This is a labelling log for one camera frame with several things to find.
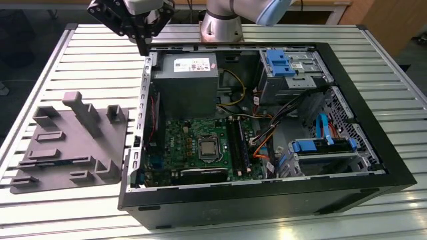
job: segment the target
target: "gray power supply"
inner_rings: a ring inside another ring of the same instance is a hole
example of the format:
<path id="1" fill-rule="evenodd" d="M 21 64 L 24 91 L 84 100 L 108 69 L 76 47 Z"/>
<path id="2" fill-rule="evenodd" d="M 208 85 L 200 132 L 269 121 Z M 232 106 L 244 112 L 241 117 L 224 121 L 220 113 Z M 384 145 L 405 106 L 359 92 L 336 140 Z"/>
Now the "gray power supply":
<path id="1" fill-rule="evenodd" d="M 213 117 L 219 85 L 215 53 L 167 54 L 157 65 L 152 82 L 163 97 L 165 117 Z"/>

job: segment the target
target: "motherboard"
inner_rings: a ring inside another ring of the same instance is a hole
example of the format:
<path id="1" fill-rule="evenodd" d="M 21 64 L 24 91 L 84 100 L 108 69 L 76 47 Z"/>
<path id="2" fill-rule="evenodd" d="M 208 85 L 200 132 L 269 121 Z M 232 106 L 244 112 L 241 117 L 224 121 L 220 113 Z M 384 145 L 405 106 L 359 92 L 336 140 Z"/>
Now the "motherboard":
<path id="1" fill-rule="evenodd" d="M 261 162 L 248 150 L 253 136 L 249 119 L 167 121 L 164 151 L 148 156 L 147 185 L 263 179 Z"/>

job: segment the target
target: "sticker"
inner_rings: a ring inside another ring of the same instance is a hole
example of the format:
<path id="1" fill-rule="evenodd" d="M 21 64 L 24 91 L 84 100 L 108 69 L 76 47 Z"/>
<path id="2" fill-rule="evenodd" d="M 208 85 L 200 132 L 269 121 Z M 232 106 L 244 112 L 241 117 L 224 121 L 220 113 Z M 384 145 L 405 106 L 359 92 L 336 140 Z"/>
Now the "sticker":
<path id="1" fill-rule="evenodd" d="M 267 163 L 267 168 L 269 172 L 275 173 L 275 166 L 269 162 Z"/>
<path id="2" fill-rule="evenodd" d="M 209 72 L 211 63 L 208 58 L 185 58 L 173 61 L 173 72 Z"/>
<path id="3" fill-rule="evenodd" d="M 257 96 L 253 97 L 253 104 L 255 104 L 256 106 L 260 105 L 260 98 L 259 98 Z"/>
<path id="4" fill-rule="evenodd" d="M 292 63 L 292 68 L 295 68 L 295 69 L 303 69 L 303 64 L 300 64 L 300 63 Z"/>

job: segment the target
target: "table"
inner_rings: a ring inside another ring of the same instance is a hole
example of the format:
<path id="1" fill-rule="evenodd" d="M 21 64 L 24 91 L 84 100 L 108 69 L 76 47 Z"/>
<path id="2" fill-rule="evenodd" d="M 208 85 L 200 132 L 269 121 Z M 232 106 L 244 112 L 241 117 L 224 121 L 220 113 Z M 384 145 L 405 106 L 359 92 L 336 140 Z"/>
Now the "table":
<path id="1" fill-rule="evenodd" d="M 353 0 L 304 0 L 305 12 L 331 12 L 327 19 L 327 25 L 337 25 L 343 17 L 345 8 L 352 4 Z M 187 0 L 176 0 L 176 9 L 188 10 Z M 0 9 L 13 10 L 85 10 L 91 4 L 91 0 L 0 0 Z M 192 1 L 193 10 L 207 9 L 207 0 Z M 297 1 L 288 11 L 299 12 L 301 10 L 301 2 Z"/>
<path id="2" fill-rule="evenodd" d="M 325 42 L 348 72 L 368 107 L 413 173 L 417 184 L 372 199 L 340 214 L 148 231 L 117 211 L 120 185 L 12 195 L 37 106 L 61 104 L 64 92 L 80 91 L 96 108 L 119 104 L 137 117 L 144 58 L 127 38 L 103 25 L 71 24 L 0 149 L 0 238 L 92 239 L 139 236 L 175 239 L 421 239 L 427 228 L 427 98 L 367 30 L 355 26 L 243 26 L 247 42 Z M 200 42 L 196 25 L 168 25 L 157 43 Z M 128 124 L 133 131 L 135 122 Z"/>

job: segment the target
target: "chip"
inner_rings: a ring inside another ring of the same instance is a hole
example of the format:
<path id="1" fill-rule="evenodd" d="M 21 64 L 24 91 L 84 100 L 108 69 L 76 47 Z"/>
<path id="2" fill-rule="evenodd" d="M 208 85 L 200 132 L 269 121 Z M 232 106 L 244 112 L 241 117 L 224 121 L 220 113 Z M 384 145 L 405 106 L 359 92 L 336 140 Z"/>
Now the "chip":
<path id="1" fill-rule="evenodd" d="M 216 144 L 213 141 L 200 143 L 201 156 L 216 156 Z"/>
<path id="2" fill-rule="evenodd" d="M 197 136 L 199 159 L 211 164 L 220 159 L 219 138 L 215 135 Z"/>

